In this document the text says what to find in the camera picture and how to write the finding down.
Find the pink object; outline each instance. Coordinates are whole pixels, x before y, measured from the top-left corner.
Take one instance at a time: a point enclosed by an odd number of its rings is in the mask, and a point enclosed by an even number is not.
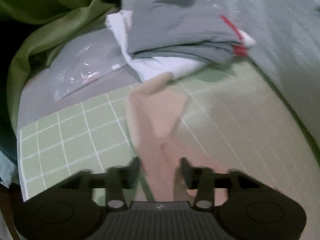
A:
[[[216,172],[225,173],[227,168],[172,136],[188,101],[188,96],[167,88],[172,79],[171,73],[163,73],[139,85],[126,102],[127,123],[155,200],[192,202],[195,192],[187,192],[182,183],[180,158],[187,157],[192,165],[210,167]],[[216,205],[227,199],[224,189],[216,190],[215,195]]]

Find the plastic bag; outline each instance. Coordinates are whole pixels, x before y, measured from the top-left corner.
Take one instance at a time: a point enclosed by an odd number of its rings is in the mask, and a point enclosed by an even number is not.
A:
[[[58,101],[124,65],[121,49],[108,29],[79,36],[68,42],[51,63],[56,77],[54,98]]]

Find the red stripe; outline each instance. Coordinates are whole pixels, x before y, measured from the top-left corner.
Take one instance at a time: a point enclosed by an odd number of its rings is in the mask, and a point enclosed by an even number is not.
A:
[[[233,46],[234,54],[236,54],[237,56],[247,57],[247,48],[243,45],[243,37],[238,31],[237,27],[227,17],[220,15],[220,18],[225,22],[225,24],[227,24],[231,29],[233,29],[233,31],[236,33],[241,42],[241,45]]]

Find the olive green cloth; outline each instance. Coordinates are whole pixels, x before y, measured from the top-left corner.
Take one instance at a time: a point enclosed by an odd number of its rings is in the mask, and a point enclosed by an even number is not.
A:
[[[15,132],[20,96],[30,72],[35,68],[32,64],[36,62],[34,59],[38,55],[42,57],[44,52],[53,52],[56,46],[115,7],[106,1],[110,0],[0,0],[2,14],[30,24],[47,23],[26,38],[9,67],[7,104]]]

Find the white cloth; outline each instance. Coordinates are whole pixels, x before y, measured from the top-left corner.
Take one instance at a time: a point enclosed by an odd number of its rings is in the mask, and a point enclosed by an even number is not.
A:
[[[248,49],[253,47],[254,45],[256,45],[256,41],[254,40],[254,38],[252,38],[251,36],[249,36],[248,33],[245,33],[244,31],[239,30],[240,34],[242,35],[243,38],[243,45],[245,47],[247,47]]]
[[[171,72],[177,79],[191,74],[206,64],[197,60],[182,57],[153,57],[132,59],[127,53],[128,31],[131,27],[132,11],[121,10],[110,14],[106,19],[109,28],[121,47],[124,59],[139,75],[141,81],[151,79],[161,73]]]

